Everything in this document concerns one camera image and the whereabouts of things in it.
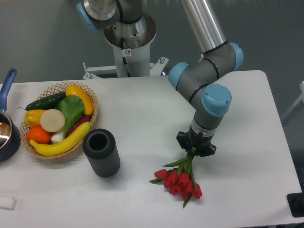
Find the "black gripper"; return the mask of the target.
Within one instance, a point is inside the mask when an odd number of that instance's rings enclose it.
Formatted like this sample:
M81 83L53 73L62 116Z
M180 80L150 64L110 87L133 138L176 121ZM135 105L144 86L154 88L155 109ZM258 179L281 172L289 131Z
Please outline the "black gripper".
M203 132L195 133L192 129L188 132L179 131L176 139L182 149L191 152L192 148L196 149L196 156L206 157L214 155L217 147L211 143L212 136L204 136Z

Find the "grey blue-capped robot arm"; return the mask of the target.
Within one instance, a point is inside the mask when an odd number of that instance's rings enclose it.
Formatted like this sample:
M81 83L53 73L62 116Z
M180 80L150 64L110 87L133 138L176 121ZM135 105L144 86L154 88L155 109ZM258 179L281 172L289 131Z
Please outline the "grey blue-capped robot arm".
M242 49L229 43L207 0L184 0L182 6L202 50L194 65L177 63L168 80L195 109L187 132L177 141L188 154L210 156L216 151L211 140L229 109L230 91L217 84L244 60ZM103 31L113 47L118 77L149 76L150 44L156 36L154 20L143 12L140 0L81 0L76 10L91 32Z

